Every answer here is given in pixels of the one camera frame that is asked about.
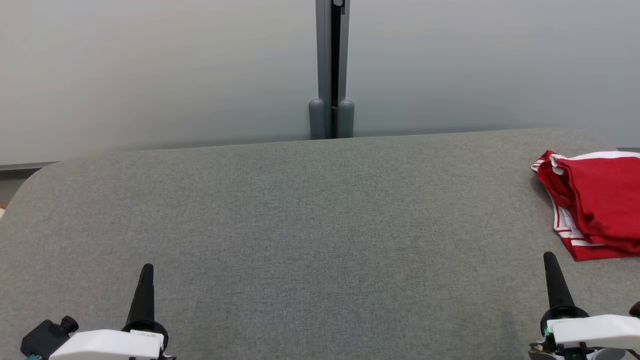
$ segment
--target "black knob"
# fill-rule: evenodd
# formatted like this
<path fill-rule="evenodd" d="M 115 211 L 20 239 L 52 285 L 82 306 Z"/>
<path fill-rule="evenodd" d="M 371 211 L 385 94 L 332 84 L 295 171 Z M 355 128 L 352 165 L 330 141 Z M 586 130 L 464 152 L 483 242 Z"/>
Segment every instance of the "black knob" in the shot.
<path fill-rule="evenodd" d="M 636 302 L 631 309 L 629 309 L 629 315 L 634 318 L 640 318 L 640 301 Z"/>
<path fill-rule="evenodd" d="M 71 332 L 76 332 L 80 329 L 78 323 L 69 315 L 65 316 L 60 320 L 60 327 L 64 329 L 64 331 L 69 334 Z"/>

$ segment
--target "gray upholstered table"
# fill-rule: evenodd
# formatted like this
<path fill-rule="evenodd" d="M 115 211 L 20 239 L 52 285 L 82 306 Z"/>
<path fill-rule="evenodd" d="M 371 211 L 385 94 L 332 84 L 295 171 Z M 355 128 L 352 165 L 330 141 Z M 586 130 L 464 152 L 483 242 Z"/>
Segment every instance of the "gray upholstered table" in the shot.
<path fill-rule="evenodd" d="M 179 359 L 520 359 L 554 251 L 624 314 L 638 259 L 575 263 L 529 165 L 611 149 L 529 129 L 110 154 L 28 179 L 0 220 L 0 354 L 45 318 L 123 326 L 142 264 Z"/>

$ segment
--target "gray floor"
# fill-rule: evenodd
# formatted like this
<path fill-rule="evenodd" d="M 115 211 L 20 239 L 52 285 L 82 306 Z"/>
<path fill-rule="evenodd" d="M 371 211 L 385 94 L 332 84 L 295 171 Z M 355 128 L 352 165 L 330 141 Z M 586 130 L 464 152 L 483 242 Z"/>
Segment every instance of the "gray floor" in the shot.
<path fill-rule="evenodd" d="M 620 147 L 618 150 L 640 152 L 637 147 Z M 36 171 L 37 169 L 0 171 L 0 202 L 8 204 L 24 181 Z"/>

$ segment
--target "gray fabric surface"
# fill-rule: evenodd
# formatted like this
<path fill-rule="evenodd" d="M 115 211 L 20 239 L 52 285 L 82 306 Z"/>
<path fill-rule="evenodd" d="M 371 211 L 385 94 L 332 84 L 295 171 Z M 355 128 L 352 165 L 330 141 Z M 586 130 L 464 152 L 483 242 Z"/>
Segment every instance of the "gray fabric surface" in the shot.
<path fill-rule="evenodd" d="M 0 220 L 0 354 L 40 321 L 119 329 L 145 262 L 179 359 L 524 359 L 554 251 L 625 314 L 638 259 L 575 263 L 529 165 L 610 150 L 528 129 L 109 154 L 29 178 Z"/>

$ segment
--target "white stripe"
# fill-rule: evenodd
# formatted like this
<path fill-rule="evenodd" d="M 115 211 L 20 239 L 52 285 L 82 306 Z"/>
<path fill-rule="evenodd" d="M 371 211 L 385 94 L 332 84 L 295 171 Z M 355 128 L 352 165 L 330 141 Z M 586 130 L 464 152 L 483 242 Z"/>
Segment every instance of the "white stripe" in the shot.
<path fill-rule="evenodd" d="M 562 156 L 560 154 L 551 154 L 549 155 L 549 161 L 551 161 L 551 165 L 553 167 L 558 166 L 558 160 L 566 159 L 566 156 Z"/>
<path fill-rule="evenodd" d="M 584 240 L 572 240 L 571 246 L 604 246 L 604 244 L 590 244 Z"/>
<path fill-rule="evenodd" d="M 562 206 L 559 206 L 558 208 L 560 209 L 561 218 L 564 220 L 565 226 L 571 229 L 571 237 L 584 238 L 584 235 L 582 235 L 580 230 L 578 230 L 578 227 L 575 225 L 575 222 L 573 222 L 573 217 L 571 216 L 569 210 L 563 208 Z"/>
<path fill-rule="evenodd" d="M 598 151 L 589 154 L 578 155 L 567 160 L 584 160 L 584 159 L 617 159 L 617 158 L 640 158 L 640 153 L 630 151 Z"/>
<path fill-rule="evenodd" d="M 549 190 L 547 190 L 547 195 L 549 195 L 549 199 L 551 199 L 551 207 L 554 209 L 554 230 L 558 230 L 560 227 L 564 227 L 564 225 L 560 222 L 559 225 L 560 227 L 556 227 L 556 224 L 558 224 L 558 217 L 560 216 L 560 214 L 558 214 L 558 208 L 556 206 L 556 202 L 554 201 L 554 197 L 551 196 L 551 193 L 549 192 Z"/>
<path fill-rule="evenodd" d="M 531 165 L 531 170 L 538 172 L 538 168 L 540 167 L 540 164 L 542 164 L 543 162 L 545 162 L 546 160 L 542 160 L 539 159 L 538 161 L 536 161 L 535 163 L 533 163 L 533 165 Z"/>

